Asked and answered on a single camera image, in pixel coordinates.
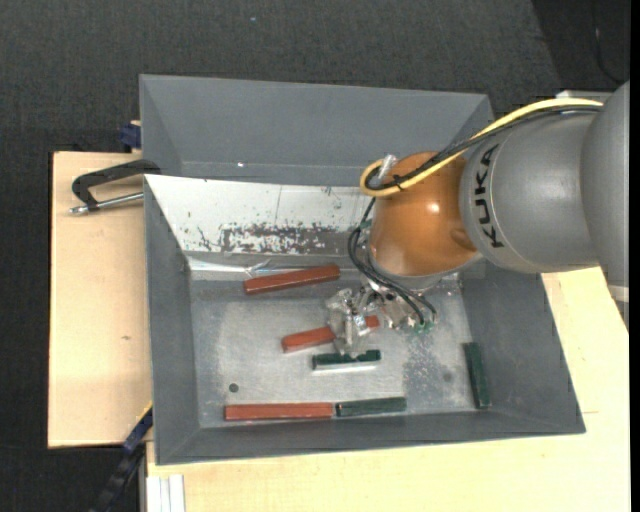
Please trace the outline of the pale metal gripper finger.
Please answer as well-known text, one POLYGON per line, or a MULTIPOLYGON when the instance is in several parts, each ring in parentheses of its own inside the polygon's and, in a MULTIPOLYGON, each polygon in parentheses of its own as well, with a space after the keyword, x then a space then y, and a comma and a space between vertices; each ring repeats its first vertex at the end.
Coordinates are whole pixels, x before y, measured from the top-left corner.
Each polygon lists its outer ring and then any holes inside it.
POLYGON ((332 312, 330 314, 330 328, 334 334, 334 346, 340 354, 345 354, 349 348, 348 327, 348 319, 343 313, 332 312))
POLYGON ((363 350, 363 343, 367 336, 365 319, 353 319, 349 324, 349 355, 356 357, 363 350))

